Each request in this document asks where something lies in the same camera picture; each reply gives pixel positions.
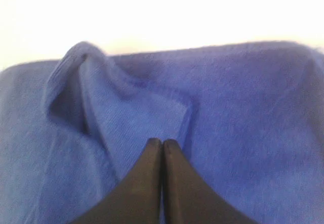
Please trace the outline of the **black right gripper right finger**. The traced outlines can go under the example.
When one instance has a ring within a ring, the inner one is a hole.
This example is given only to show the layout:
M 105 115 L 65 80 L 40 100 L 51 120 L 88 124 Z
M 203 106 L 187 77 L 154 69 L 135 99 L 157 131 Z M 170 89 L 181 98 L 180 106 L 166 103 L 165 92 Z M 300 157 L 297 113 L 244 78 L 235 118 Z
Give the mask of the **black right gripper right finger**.
M 253 223 L 208 186 L 176 140 L 164 141 L 163 180 L 166 223 Z

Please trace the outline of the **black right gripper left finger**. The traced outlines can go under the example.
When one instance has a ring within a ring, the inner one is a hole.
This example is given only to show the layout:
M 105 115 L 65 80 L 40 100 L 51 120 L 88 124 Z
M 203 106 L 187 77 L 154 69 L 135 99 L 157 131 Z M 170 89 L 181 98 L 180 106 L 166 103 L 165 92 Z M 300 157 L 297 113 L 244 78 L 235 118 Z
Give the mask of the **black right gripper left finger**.
M 72 223 L 159 223 L 161 157 L 161 141 L 150 138 L 122 181 Z

